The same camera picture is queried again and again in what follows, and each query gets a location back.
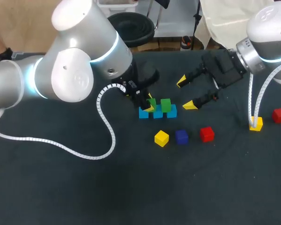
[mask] light blue block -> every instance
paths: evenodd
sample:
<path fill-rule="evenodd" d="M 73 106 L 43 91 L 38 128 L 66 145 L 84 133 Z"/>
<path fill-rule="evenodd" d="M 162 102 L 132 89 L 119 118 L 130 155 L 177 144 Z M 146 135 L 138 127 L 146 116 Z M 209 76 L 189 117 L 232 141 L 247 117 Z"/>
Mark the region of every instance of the light blue block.
<path fill-rule="evenodd" d="M 176 117 L 177 117 L 176 105 L 171 105 L 171 111 L 167 112 L 167 118 L 176 118 Z"/>
<path fill-rule="evenodd" d="M 163 112 L 161 111 L 161 105 L 156 106 L 156 111 L 153 113 L 154 119 L 159 119 L 163 117 Z"/>
<path fill-rule="evenodd" d="M 149 118 L 149 113 L 142 110 L 140 107 L 139 107 L 139 118 L 140 119 L 148 119 Z"/>

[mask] cube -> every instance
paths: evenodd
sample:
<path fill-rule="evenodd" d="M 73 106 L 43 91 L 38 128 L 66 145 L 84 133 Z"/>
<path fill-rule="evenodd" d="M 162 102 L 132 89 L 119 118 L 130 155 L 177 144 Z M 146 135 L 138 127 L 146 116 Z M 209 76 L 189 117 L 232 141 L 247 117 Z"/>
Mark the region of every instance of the cube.
<path fill-rule="evenodd" d="M 211 127 L 202 128 L 200 130 L 200 137 L 202 142 L 211 142 L 214 140 L 214 131 Z"/>
<path fill-rule="evenodd" d="M 250 129 L 250 130 L 253 130 L 253 131 L 260 131 L 261 128 L 262 128 L 262 126 L 263 126 L 262 118 L 261 118 L 261 117 L 258 117 L 256 128 L 253 128 L 253 127 L 251 127 L 251 125 L 249 125 L 249 129 Z"/>
<path fill-rule="evenodd" d="M 177 117 L 176 105 L 171 105 L 171 111 L 167 112 L 167 118 L 176 118 L 176 117 Z"/>
<path fill-rule="evenodd" d="M 162 112 L 169 113 L 171 111 L 171 103 L 170 103 L 169 98 L 161 99 L 160 103 L 161 103 L 161 111 Z"/>
<path fill-rule="evenodd" d="M 187 144 L 188 143 L 188 135 L 185 130 L 177 130 L 175 132 L 176 142 L 177 144 Z"/>
<path fill-rule="evenodd" d="M 164 147 L 169 142 L 169 139 L 170 136 L 162 130 L 159 131 L 154 137 L 155 143 L 160 145 L 161 147 Z"/>
<path fill-rule="evenodd" d="M 149 113 L 139 107 L 139 119 L 148 119 Z"/>
<path fill-rule="evenodd" d="M 272 114 L 275 123 L 281 123 L 281 109 L 275 109 Z"/>
<path fill-rule="evenodd" d="M 151 110 L 148 110 L 147 112 L 149 112 L 149 113 L 155 112 L 156 111 L 156 99 L 150 98 L 150 99 L 147 99 L 147 101 L 151 104 L 151 107 L 153 108 Z"/>
<path fill-rule="evenodd" d="M 161 106 L 157 105 L 155 112 L 153 112 L 153 118 L 159 119 L 163 117 L 163 112 L 161 111 Z"/>

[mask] wooden floor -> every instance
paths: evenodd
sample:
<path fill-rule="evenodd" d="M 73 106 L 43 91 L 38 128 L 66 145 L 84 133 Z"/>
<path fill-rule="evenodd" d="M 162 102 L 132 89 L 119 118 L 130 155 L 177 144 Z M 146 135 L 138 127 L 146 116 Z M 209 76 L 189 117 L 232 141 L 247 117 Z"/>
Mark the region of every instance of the wooden floor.
<path fill-rule="evenodd" d="M 56 31 L 51 15 L 60 0 L 0 0 L 0 35 L 14 51 L 45 52 Z"/>

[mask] red block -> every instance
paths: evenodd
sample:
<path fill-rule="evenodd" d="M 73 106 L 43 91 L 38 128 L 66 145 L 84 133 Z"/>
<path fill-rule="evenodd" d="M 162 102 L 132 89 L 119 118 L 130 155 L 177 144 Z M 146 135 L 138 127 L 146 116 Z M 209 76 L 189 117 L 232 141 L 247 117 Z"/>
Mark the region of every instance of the red block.
<path fill-rule="evenodd" d="M 275 123 L 281 123 L 281 109 L 275 109 L 272 114 Z"/>
<path fill-rule="evenodd" d="M 211 127 L 202 128 L 200 130 L 202 142 L 211 142 L 214 140 L 214 131 Z"/>

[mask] blue block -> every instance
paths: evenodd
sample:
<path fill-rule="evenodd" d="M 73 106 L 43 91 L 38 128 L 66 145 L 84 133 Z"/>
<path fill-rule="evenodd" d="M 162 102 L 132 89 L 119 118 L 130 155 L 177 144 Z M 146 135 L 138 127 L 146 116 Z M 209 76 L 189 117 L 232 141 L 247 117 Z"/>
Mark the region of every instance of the blue block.
<path fill-rule="evenodd" d="M 163 112 L 161 111 L 161 105 L 156 106 L 156 111 L 153 113 L 154 119 L 159 119 L 163 117 Z"/>
<path fill-rule="evenodd" d="M 139 118 L 140 119 L 148 119 L 149 118 L 149 113 L 142 110 L 140 107 L 139 107 Z"/>
<path fill-rule="evenodd" d="M 177 130 L 175 132 L 176 142 L 177 144 L 187 144 L 188 143 L 188 135 L 185 130 Z"/>
<path fill-rule="evenodd" d="M 177 108 L 176 105 L 171 105 L 171 111 L 167 112 L 168 118 L 176 118 L 177 117 Z"/>

